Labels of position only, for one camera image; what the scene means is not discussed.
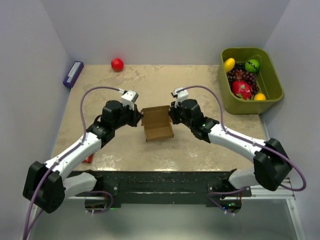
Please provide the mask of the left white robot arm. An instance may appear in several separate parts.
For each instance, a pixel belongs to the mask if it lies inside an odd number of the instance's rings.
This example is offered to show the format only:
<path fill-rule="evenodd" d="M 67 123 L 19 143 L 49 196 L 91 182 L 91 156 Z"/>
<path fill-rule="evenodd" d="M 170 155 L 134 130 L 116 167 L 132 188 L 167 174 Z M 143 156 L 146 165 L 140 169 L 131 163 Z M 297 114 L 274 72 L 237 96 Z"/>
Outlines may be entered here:
<path fill-rule="evenodd" d="M 99 196 L 103 181 L 92 171 L 71 177 L 70 173 L 87 157 L 103 148 L 115 137 L 117 129 L 136 127 L 143 115 L 133 100 L 109 100 L 83 136 L 58 156 L 28 169 L 22 195 L 45 212 L 57 210 L 65 199 L 88 192 Z"/>

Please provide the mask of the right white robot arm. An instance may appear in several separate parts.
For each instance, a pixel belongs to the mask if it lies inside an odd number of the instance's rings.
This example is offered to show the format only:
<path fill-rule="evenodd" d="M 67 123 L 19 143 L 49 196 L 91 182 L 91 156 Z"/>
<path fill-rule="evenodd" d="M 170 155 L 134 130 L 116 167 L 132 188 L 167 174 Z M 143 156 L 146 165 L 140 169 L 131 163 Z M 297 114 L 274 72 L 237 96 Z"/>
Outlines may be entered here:
<path fill-rule="evenodd" d="M 235 196 L 241 189 L 260 185 L 269 191 L 275 191 L 287 177 L 292 167 L 273 151 L 285 151 L 274 138 L 268 141 L 249 138 L 231 129 L 223 129 L 222 124 L 204 116 L 195 99 L 170 104 L 168 112 L 172 123 L 183 124 L 199 140 L 225 147 L 252 162 L 252 166 L 233 169 L 218 181 L 213 190 Z"/>

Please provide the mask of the brown cardboard box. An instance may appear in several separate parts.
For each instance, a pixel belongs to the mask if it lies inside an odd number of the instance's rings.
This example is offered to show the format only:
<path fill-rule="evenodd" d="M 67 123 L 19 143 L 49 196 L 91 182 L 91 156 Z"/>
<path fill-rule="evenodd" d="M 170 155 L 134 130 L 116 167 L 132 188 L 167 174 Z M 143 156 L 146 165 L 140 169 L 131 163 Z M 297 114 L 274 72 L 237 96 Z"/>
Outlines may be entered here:
<path fill-rule="evenodd" d="M 146 142 L 171 139 L 174 137 L 172 119 L 169 116 L 169 105 L 147 107 L 141 110 Z"/>

